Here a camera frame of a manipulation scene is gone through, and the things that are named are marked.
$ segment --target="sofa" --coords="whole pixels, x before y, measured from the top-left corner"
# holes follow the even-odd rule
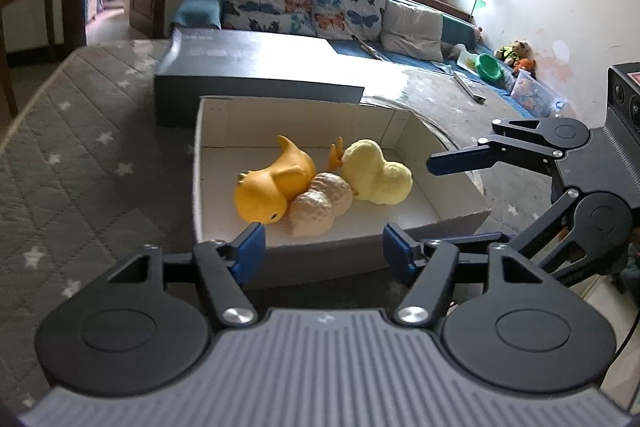
[[[410,31],[407,34],[402,30],[407,14],[416,18],[409,28],[417,28],[418,20],[428,18],[429,23],[423,25],[425,35],[415,38]],[[183,0],[171,20],[171,28],[174,27],[324,38],[339,54],[369,57],[351,38],[355,34],[391,62],[439,72],[435,62],[444,62],[483,84],[477,75],[463,70],[447,56],[455,44],[464,44],[470,52],[491,53],[476,43],[473,25],[409,0]],[[510,97],[511,86],[487,85],[521,115],[531,116]]]

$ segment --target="pale yellow toy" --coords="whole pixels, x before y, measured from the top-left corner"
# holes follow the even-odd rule
[[[294,236],[319,235],[329,230],[335,217],[344,214],[353,202],[349,184],[340,176],[320,172],[309,188],[297,196],[289,207],[291,233]]]
[[[358,140],[347,148],[341,175],[357,200],[375,204],[398,204],[413,185],[411,171],[401,163],[386,161],[373,140]]]
[[[282,152],[273,164],[238,176],[234,203],[239,216],[249,223],[267,225],[281,220],[289,201],[302,194],[316,175],[307,153],[284,136],[278,136],[278,144]]]

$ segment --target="blue sofa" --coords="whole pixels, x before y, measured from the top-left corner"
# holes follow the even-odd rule
[[[395,0],[408,4],[410,6],[421,5],[410,0]],[[183,0],[171,21],[171,29],[174,27],[182,28],[222,28],[222,11],[220,0]],[[482,44],[476,44],[474,27],[460,19],[456,19],[448,14],[443,14],[442,18],[442,41],[449,44],[464,44],[468,51],[477,53],[493,52]],[[344,40],[329,40],[329,44],[334,50],[341,55],[352,55],[355,57],[367,57],[369,55],[359,47],[356,42]],[[428,60],[419,60],[418,58],[408,57],[406,55],[385,51],[380,42],[370,42],[372,47],[396,64],[404,64],[406,66],[415,66],[425,70],[441,72],[441,70]],[[501,98],[514,107],[523,117],[530,118],[531,115],[510,96],[507,89],[503,89],[493,84],[483,82],[477,75],[469,73],[469,71],[460,68],[454,60],[445,61],[456,71],[461,71],[476,82],[485,84],[494,90]],[[510,74],[509,68],[504,66],[506,74]]]

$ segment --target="silver bolt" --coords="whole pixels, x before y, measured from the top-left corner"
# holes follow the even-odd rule
[[[420,306],[406,306],[398,310],[396,317],[407,324],[420,324],[429,318],[429,312]]]
[[[222,313],[222,318],[230,324],[245,325],[255,318],[255,313],[246,308],[229,308]]]

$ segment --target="white box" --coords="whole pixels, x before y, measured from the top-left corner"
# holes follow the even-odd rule
[[[465,173],[436,178],[427,171],[430,154],[446,149],[411,111],[315,100],[202,97],[193,168],[198,243],[230,241],[247,226],[233,201],[238,174],[269,166],[280,155],[280,134],[305,150],[319,172],[326,168],[329,147],[338,136],[345,148],[359,139],[375,140],[387,160],[411,169],[414,187],[393,206],[354,201],[321,235],[292,237],[286,217],[268,225],[268,251],[249,289],[383,269],[382,230],[389,222],[423,239],[474,233],[490,213]]]

